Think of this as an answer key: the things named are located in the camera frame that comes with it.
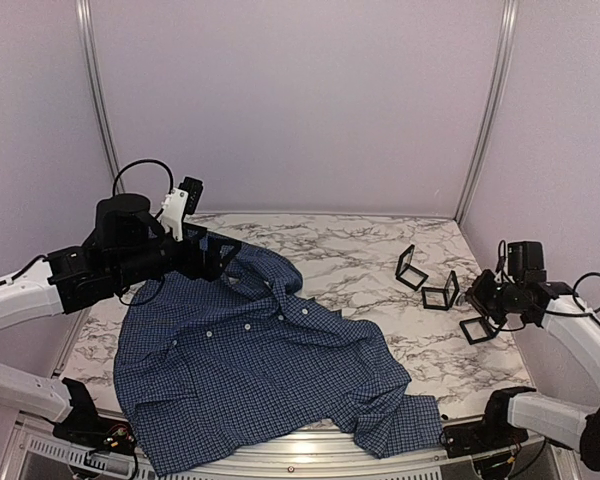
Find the blue checked shirt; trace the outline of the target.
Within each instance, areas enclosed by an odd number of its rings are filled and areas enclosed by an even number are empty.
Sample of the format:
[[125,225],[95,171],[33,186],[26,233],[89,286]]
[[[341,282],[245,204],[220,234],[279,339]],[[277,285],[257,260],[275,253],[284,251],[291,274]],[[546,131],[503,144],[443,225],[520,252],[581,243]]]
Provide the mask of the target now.
[[381,329],[300,296],[301,273],[245,244],[216,280],[148,281],[121,327],[117,401],[155,472],[180,473],[330,420],[377,458],[433,447],[436,400]]

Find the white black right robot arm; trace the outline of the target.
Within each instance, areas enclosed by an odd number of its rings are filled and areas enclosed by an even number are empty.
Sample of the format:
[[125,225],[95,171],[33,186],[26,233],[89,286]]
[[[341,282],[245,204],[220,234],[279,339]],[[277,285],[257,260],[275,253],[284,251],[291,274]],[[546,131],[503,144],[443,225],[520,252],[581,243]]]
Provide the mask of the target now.
[[[483,271],[466,292],[466,300],[483,318],[498,322],[518,314],[556,339],[589,374],[600,394],[600,320],[562,282],[497,283]],[[551,398],[526,387],[491,394],[475,438],[495,448],[514,428],[536,432],[580,454],[591,471],[600,471],[600,405],[593,412],[583,406]]]

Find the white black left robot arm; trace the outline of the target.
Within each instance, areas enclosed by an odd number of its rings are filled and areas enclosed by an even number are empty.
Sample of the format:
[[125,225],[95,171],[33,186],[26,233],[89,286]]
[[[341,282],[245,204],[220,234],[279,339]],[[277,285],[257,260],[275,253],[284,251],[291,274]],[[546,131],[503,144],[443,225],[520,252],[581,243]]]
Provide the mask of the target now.
[[[171,272],[192,280],[219,278],[240,244],[187,223],[197,201],[197,193],[174,188],[159,217],[139,194],[99,201],[94,229],[83,244],[40,255],[0,279],[0,331],[79,312]],[[0,363],[0,406],[66,423],[86,445],[99,444],[106,436],[106,423],[91,395],[72,379],[45,378]]]

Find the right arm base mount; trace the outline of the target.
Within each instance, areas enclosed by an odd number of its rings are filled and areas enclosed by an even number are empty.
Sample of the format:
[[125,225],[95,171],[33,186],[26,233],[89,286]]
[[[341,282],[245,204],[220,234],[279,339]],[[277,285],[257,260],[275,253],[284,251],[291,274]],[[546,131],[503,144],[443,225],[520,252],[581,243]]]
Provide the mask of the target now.
[[449,458],[474,455],[516,446],[526,442],[526,429],[508,423],[510,400],[523,393],[535,393],[531,387],[510,387],[494,391],[486,404],[480,420],[447,425],[439,436],[440,445]]

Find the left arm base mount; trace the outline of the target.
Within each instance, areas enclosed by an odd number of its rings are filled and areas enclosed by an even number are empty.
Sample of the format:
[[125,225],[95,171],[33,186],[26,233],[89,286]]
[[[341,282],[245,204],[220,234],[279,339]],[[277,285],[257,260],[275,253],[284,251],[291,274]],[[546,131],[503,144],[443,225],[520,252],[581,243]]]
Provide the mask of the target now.
[[63,421],[54,422],[56,438],[89,447],[94,453],[135,453],[136,439],[128,422],[100,416],[83,383],[69,378],[61,382],[68,389],[71,409]]

